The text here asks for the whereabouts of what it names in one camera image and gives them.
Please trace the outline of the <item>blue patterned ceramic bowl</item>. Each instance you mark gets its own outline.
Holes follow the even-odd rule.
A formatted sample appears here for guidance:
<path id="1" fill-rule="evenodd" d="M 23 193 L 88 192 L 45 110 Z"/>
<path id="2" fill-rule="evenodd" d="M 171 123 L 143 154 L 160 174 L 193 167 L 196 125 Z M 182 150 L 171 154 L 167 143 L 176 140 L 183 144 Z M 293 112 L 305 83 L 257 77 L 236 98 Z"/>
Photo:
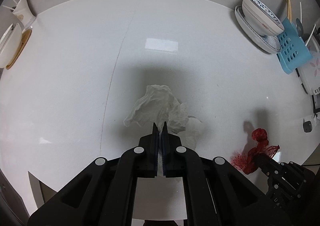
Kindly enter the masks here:
<path id="1" fill-rule="evenodd" d="M 277 36 L 284 31 L 280 19 L 260 0 L 242 0 L 247 23 L 261 36 Z"/>

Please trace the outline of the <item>white paper cup holder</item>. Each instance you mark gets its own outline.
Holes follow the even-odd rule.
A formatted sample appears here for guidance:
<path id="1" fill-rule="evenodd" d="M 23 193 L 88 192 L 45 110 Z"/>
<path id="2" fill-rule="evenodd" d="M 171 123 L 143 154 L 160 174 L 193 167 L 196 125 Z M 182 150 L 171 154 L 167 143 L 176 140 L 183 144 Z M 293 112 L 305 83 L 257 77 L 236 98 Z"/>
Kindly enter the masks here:
<path id="1" fill-rule="evenodd" d="M 15 3 L 14 9 L 11 10 L 12 14 L 17 17 L 17 19 L 23 24 L 25 29 L 31 27 L 36 19 L 36 16 L 31 11 L 28 0 L 12 1 Z"/>

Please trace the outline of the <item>wooden chopsticks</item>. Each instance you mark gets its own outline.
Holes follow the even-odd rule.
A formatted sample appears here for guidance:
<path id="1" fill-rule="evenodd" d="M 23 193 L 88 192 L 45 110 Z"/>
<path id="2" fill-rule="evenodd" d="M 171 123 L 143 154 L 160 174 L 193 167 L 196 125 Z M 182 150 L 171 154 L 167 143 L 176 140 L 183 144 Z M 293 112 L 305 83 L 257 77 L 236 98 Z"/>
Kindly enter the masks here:
<path id="1" fill-rule="evenodd" d="M 292 21 L 292 8 L 291 8 L 291 0 L 286 0 L 287 5 L 287 19 Z"/>

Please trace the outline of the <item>white paper tissue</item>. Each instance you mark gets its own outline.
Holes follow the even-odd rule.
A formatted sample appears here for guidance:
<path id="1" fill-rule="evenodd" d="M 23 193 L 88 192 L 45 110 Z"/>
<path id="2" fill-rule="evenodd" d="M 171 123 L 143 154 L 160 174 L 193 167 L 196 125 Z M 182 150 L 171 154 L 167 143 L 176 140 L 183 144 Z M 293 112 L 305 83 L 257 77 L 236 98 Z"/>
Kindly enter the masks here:
<path id="1" fill-rule="evenodd" d="M 168 132 L 180 136 L 182 144 L 193 150 L 204 131 L 204 124 L 189 115 L 187 103 L 180 103 L 167 85 L 148 85 L 145 95 L 124 119 L 126 127 L 133 124 L 143 127 L 149 122 L 159 129 L 166 124 Z"/>

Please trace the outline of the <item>stacked white bowls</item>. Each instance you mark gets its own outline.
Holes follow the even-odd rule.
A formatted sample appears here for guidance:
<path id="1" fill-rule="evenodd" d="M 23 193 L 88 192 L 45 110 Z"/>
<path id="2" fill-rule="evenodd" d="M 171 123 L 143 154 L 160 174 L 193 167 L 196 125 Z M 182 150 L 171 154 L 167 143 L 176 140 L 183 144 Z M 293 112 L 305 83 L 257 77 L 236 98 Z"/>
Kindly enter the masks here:
<path id="1" fill-rule="evenodd" d="M 1 68 L 5 68 L 14 58 L 22 40 L 22 28 L 15 24 L 12 33 L 1 49 Z"/>

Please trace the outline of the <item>white floral appliance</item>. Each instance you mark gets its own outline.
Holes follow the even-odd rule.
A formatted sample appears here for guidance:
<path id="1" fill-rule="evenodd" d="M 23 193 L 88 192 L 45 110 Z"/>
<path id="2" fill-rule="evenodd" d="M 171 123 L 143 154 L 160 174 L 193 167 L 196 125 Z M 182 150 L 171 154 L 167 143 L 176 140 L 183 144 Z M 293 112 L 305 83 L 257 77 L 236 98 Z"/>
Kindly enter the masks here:
<path id="1" fill-rule="evenodd" d="M 312 59 L 309 60 L 306 64 L 299 67 L 299 79 L 303 85 L 305 91 L 309 95 L 319 95 L 319 43 L 313 36 L 308 43 L 308 49 L 312 55 Z"/>

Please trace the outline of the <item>light blue utensil basket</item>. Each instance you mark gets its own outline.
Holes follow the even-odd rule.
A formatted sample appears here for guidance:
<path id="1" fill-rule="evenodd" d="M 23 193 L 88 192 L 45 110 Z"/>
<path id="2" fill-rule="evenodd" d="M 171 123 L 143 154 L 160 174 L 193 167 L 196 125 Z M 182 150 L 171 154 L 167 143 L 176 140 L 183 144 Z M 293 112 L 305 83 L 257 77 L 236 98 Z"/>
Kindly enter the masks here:
<path id="1" fill-rule="evenodd" d="M 312 60 L 312 54 L 298 35 L 296 26 L 286 17 L 282 21 L 284 31 L 277 36 L 280 51 L 277 53 L 280 65 L 287 74 Z"/>

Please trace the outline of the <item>round wooden coaster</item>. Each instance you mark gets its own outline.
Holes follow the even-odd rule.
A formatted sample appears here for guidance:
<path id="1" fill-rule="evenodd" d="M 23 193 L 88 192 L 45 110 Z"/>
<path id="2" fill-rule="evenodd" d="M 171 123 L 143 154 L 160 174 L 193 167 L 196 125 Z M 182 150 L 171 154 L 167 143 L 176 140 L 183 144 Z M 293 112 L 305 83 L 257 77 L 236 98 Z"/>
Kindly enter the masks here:
<path id="1" fill-rule="evenodd" d="M 20 54 L 22 53 L 23 49 L 25 48 L 27 42 L 29 41 L 29 38 L 32 34 L 32 29 L 28 29 L 22 33 L 22 39 L 20 42 L 20 45 L 18 49 L 16 50 L 16 53 L 13 57 L 13 59 L 10 61 L 10 63 L 5 67 L 7 70 L 11 69 L 14 63 L 17 61 L 19 58 Z"/>

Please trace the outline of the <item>white oval plate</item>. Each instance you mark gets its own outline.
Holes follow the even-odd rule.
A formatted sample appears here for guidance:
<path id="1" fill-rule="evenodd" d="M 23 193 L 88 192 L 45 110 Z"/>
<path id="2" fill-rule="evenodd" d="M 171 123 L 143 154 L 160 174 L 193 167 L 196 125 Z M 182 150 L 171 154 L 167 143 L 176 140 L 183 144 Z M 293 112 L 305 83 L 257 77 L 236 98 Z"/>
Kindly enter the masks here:
<path id="1" fill-rule="evenodd" d="M 277 36 L 259 35 L 245 20 L 242 7 L 237 5 L 234 9 L 236 20 L 246 35 L 254 42 L 260 49 L 269 54 L 277 54 L 280 52 L 281 46 Z"/>

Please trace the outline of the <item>red mesh net bag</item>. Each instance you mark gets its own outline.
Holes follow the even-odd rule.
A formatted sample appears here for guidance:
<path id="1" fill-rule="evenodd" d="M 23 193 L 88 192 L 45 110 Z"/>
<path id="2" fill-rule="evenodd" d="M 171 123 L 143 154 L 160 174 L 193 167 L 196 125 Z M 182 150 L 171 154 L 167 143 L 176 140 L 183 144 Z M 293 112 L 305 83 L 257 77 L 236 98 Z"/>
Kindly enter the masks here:
<path id="1" fill-rule="evenodd" d="M 256 142 L 256 146 L 248 151 L 243 151 L 242 154 L 235 153 L 231 158 L 231 165 L 246 175 L 258 169 L 257 162 L 254 160 L 255 156 L 266 154 L 269 158 L 273 158 L 280 149 L 279 145 L 269 145 L 267 131 L 263 128 L 255 129 L 251 138 Z"/>

